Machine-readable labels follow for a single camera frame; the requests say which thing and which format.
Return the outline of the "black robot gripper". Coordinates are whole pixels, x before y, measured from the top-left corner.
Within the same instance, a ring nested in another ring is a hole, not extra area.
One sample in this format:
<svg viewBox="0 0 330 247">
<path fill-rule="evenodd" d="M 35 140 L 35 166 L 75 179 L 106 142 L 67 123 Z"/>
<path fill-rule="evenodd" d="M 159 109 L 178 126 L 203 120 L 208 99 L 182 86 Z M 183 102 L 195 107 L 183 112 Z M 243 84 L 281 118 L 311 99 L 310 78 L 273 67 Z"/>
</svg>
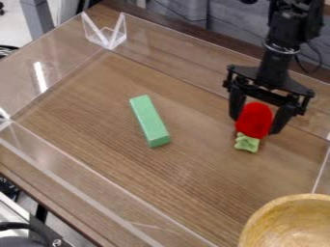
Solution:
<svg viewBox="0 0 330 247">
<path fill-rule="evenodd" d="M 294 116 L 306 114 L 314 91 L 294 81 L 290 76 L 285 77 L 282 83 L 273 85 L 259 81 L 257 75 L 255 67 L 227 66 L 223 87 L 230 94 L 230 116 L 237 120 L 246 98 L 249 96 L 257 98 L 279 107 L 270 130 L 271 134 L 278 134 Z"/>
</svg>

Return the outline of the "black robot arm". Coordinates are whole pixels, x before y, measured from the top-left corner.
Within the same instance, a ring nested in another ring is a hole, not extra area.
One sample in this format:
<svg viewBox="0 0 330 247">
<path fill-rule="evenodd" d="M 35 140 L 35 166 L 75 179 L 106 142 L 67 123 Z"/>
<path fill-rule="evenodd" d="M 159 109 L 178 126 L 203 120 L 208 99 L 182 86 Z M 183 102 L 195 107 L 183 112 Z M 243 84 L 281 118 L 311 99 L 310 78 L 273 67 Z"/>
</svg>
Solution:
<svg viewBox="0 0 330 247">
<path fill-rule="evenodd" d="M 270 0 L 269 34 L 259 67 L 227 66 L 223 87 L 230 94 L 230 116 L 242 116 L 250 96 L 278 107 L 267 134 L 278 134 L 297 115 L 305 115 L 314 90 L 289 75 L 293 58 L 303 43 L 319 36 L 323 26 L 325 0 Z"/>
</svg>

